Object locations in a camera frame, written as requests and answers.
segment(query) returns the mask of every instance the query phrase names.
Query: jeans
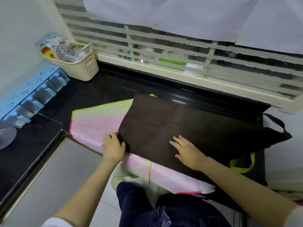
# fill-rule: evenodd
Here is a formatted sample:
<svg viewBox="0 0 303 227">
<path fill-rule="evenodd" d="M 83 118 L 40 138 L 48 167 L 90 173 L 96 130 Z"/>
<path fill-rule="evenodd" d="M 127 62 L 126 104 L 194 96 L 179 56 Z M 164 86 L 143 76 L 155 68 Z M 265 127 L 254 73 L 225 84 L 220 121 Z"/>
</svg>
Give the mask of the jeans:
<svg viewBox="0 0 303 227">
<path fill-rule="evenodd" d="M 214 206 L 192 195 L 161 195 L 153 209 L 142 188 L 121 182 L 117 197 L 119 227 L 231 227 Z"/>
</svg>

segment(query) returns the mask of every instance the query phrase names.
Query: white sleeve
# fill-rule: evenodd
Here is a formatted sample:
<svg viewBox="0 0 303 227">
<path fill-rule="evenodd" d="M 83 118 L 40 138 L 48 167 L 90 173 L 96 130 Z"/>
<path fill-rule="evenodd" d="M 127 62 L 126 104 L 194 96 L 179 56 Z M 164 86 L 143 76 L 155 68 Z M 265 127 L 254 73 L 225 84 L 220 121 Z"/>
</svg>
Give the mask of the white sleeve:
<svg viewBox="0 0 303 227">
<path fill-rule="evenodd" d="M 292 210 L 286 218 L 284 227 L 301 227 L 303 226 L 303 206 Z"/>
<path fill-rule="evenodd" d="M 47 219 L 46 222 L 44 222 L 42 227 L 73 227 L 73 226 L 61 218 L 51 217 L 50 219 Z"/>
</svg>

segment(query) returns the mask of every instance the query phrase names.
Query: brown apron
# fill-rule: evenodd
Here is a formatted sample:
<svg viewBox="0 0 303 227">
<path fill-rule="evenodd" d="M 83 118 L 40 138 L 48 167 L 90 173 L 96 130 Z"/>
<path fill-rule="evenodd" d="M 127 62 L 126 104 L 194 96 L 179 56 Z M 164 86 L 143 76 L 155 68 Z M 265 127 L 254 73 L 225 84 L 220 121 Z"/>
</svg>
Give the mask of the brown apron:
<svg viewBox="0 0 303 227">
<path fill-rule="evenodd" d="M 268 114 L 283 133 L 229 117 L 212 114 L 174 103 L 167 99 L 137 93 L 120 127 L 119 138 L 127 151 L 198 180 L 213 183 L 202 172 L 183 165 L 169 143 L 181 135 L 206 156 L 229 167 L 232 159 L 261 151 L 275 143 L 290 139 L 284 123 Z"/>
</svg>

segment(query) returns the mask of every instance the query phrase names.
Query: basket handle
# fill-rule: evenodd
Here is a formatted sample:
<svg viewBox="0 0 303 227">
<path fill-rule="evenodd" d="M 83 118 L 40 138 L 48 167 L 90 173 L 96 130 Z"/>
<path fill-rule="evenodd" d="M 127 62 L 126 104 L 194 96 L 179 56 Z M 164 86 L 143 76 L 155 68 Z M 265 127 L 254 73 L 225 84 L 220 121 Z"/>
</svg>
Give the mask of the basket handle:
<svg viewBox="0 0 303 227">
<path fill-rule="evenodd" d="M 93 63 L 94 59 L 89 57 L 86 61 L 84 61 L 84 66 L 88 67 L 91 63 Z"/>
</svg>

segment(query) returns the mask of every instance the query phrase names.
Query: black apron strap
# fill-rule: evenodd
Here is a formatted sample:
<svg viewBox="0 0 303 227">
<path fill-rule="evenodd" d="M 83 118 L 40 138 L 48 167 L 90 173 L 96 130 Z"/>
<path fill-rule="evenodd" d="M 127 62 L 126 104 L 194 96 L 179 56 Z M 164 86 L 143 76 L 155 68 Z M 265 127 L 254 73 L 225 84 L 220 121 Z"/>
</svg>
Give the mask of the black apron strap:
<svg viewBox="0 0 303 227">
<path fill-rule="evenodd" d="M 285 130 L 285 124 L 281 120 L 279 120 L 278 118 L 276 118 L 276 117 L 274 117 L 270 114 L 263 113 L 263 115 L 266 115 L 268 118 L 270 118 L 271 121 L 273 121 L 275 124 L 277 124 L 277 125 L 279 125 L 280 127 L 283 128 L 284 140 L 282 140 L 282 141 L 285 141 L 285 140 L 288 140 L 288 139 L 292 138 L 292 135 Z"/>
</svg>

